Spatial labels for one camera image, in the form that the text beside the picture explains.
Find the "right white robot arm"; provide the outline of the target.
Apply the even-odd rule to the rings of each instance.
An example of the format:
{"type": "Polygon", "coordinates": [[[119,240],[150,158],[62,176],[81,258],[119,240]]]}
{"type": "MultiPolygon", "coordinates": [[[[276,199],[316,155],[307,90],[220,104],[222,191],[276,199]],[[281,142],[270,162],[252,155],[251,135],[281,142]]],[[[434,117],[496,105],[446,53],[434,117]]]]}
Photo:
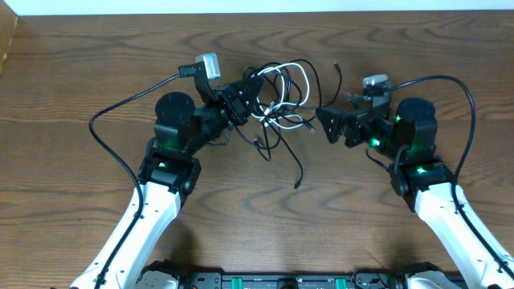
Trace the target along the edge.
{"type": "Polygon", "coordinates": [[[435,153],[434,105],[405,99],[390,121],[392,91],[384,84],[366,86],[361,99],[369,108],[318,108],[328,141],[343,138],[349,148],[366,143],[392,161],[385,169],[394,192],[432,229],[468,287],[511,288],[512,256],[470,206],[458,182],[460,170],[450,170],[435,153]]]}

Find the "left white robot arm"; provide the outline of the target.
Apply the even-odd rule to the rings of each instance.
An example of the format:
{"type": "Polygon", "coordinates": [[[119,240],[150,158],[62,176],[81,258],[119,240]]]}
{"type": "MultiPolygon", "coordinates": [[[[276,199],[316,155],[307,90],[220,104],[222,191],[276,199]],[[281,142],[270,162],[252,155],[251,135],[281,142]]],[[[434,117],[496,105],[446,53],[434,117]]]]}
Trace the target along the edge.
{"type": "Polygon", "coordinates": [[[99,142],[129,174],[134,193],[108,241],[72,287],[136,286],[158,239],[194,190],[202,170],[195,153],[214,146],[225,130],[244,125],[263,86],[263,77],[253,76],[212,88],[204,63],[181,66],[161,84],[188,77],[193,78],[203,106],[197,108],[183,92],[163,95],[155,107],[155,136],[138,171],[133,172],[103,140],[99,142]]]}

